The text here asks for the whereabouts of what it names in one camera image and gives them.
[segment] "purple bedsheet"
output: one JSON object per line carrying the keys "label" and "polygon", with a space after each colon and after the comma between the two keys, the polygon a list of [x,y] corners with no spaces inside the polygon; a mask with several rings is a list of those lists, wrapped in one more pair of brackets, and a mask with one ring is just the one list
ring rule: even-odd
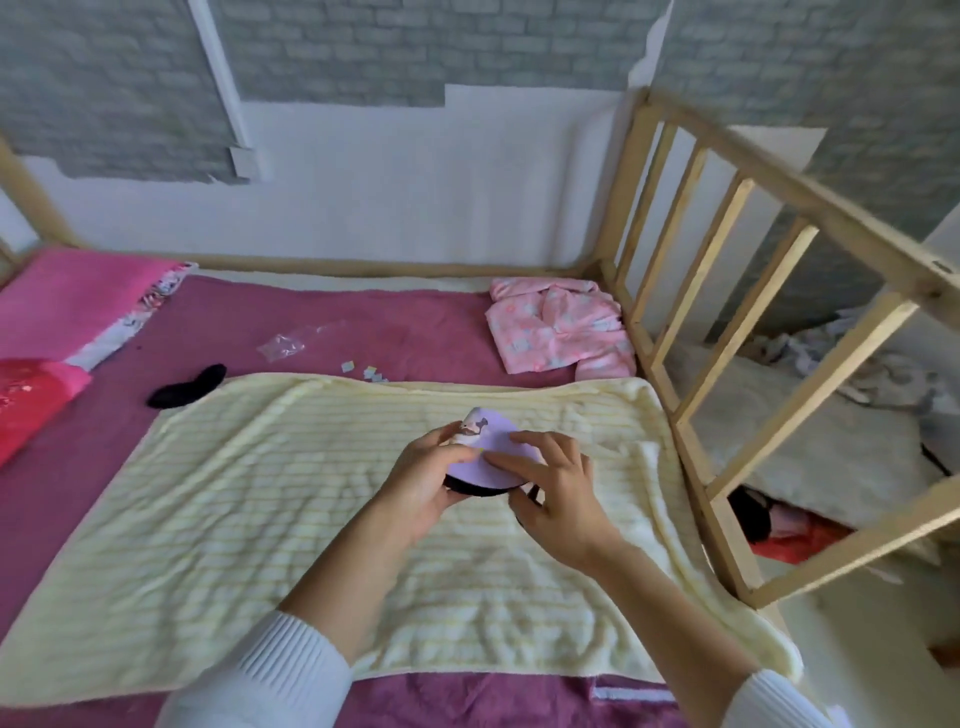
{"label": "purple bedsheet", "polygon": [[[547,387],[573,368],[508,375],[487,329],[487,294],[303,292],[188,279],[89,387],[0,471],[0,636],[66,538],[146,433],[158,386],[217,362],[230,376],[308,372],[360,378],[373,365],[394,381]],[[307,350],[267,364],[256,350],[305,325],[343,322]],[[341,726],[683,725],[672,704],[601,701],[592,679],[506,674],[412,674],[356,683]],[[0,728],[146,728],[162,695],[40,710],[0,709]]]}

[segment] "white sweater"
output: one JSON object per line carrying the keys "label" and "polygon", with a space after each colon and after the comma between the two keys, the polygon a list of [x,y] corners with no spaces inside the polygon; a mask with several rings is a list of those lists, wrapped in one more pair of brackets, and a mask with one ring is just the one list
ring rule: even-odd
{"label": "white sweater", "polygon": [[[167,698],[157,728],[326,728],[350,666],[320,632],[272,612],[217,665]],[[722,728],[830,728],[790,683],[763,670],[743,684]]]}

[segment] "wooden crib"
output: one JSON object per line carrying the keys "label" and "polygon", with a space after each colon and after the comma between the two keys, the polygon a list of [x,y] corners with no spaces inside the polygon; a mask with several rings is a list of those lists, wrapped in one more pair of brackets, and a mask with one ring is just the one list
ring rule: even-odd
{"label": "wooden crib", "polygon": [[[678,129],[694,136],[696,143],[642,282],[636,295],[631,295],[626,287],[627,274]],[[637,189],[651,153],[649,170],[637,197]],[[710,154],[728,161],[735,167],[736,173],[693,263],[686,271],[666,323],[655,338],[644,328],[641,318]],[[76,247],[85,245],[23,164],[2,142],[0,185],[33,225],[41,241]],[[711,265],[730,235],[737,216],[750,192],[757,186],[793,211],[796,214],[795,221],[713,347],[709,363],[700,372],[686,397],[680,400],[664,369],[664,358],[677,338]],[[876,298],[860,322],[824,359],[816,372],[799,384],[780,411],[756,433],[753,440],[741,449],[721,473],[715,473],[697,437],[691,416],[818,233],[826,235],[833,243],[880,274],[886,281],[885,292]],[[789,573],[763,581],[756,558],[750,551],[727,496],[918,308],[948,327],[960,329],[960,274],[955,265],[931,255],[917,241],[810,178],[792,171],[751,142],[709,121],[698,111],[662,91],[644,88],[636,94],[631,124],[623,139],[596,244],[572,268],[552,270],[496,265],[232,255],[189,254],[180,257],[196,260],[210,269],[324,276],[560,275],[600,281],[622,306],[624,321],[643,376],[653,384],[666,411],[710,561],[731,593],[757,609],[787,596],[815,589],[960,519],[960,476],[955,475],[933,485],[906,508],[889,514],[872,527],[857,531]],[[0,240],[0,266],[5,261],[8,278],[15,275],[24,259],[15,255]],[[3,277],[4,270],[0,267],[0,281]]]}

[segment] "left hand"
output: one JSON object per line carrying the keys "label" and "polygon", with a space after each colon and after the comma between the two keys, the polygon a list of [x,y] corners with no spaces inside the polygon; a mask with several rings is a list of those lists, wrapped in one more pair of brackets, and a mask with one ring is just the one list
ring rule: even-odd
{"label": "left hand", "polygon": [[454,463],[476,460],[480,450],[466,445],[444,445],[460,427],[459,422],[430,430],[410,443],[396,459],[394,468],[373,496],[371,506],[387,510],[401,525],[411,546],[433,528],[444,511],[468,498],[444,486],[446,469]]}

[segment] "yellow blanket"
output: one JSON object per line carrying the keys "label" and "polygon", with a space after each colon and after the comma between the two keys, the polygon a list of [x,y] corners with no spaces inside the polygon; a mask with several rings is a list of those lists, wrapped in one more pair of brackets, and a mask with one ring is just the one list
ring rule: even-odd
{"label": "yellow blanket", "polygon": [[[640,379],[512,390],[262,374],[157,418],[0,645],[0,704],[183,685],[286,594],[402,446],[474,406],[578,437],[624,534],[767,667],[796,647],[709,571],[666,420]],[[660,680],[610,600],[546,556],[504,497],[411,553],[357,678],[507,671]]]}

